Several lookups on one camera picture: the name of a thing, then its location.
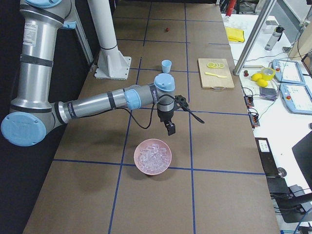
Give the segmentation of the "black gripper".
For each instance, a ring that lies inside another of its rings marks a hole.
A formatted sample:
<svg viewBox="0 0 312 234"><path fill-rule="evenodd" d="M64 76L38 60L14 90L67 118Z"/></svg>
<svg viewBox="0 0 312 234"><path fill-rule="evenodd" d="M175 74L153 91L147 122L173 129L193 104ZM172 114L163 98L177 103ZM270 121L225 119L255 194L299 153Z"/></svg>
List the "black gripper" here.
<svg viewBox="0 0 312 234"><path fill-rule="evenodd" d="M176 133L176 126L175 124L171 121L172 117L174 116L174 111L161 111L157 110L157 115L160 118L160 122L163 122L165 124L165 127L167 129L167 133L169 136L173 135Z"/></svg>

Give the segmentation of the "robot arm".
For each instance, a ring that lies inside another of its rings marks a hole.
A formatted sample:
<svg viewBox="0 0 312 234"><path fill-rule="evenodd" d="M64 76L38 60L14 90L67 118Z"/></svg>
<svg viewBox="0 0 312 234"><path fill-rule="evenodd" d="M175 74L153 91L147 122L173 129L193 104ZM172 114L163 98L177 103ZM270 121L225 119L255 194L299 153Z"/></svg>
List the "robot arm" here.
<svg viewBox="0 0 312 234"><path fill-rule="evenodd" d="M77 8L86 7L92 27L91 49ZM23 28L21 52L1 116L1 135L20 147L34 146L53 130L71 120L125 108L129 111L152 104L168 135L175 133L174 77L157 75L150 84L131 85L79 98L89 69L98 57L96 79L125 81L132 59L117 45L110 4L107 0L3 0L1 15L9 19L9 7Z"/></svg>

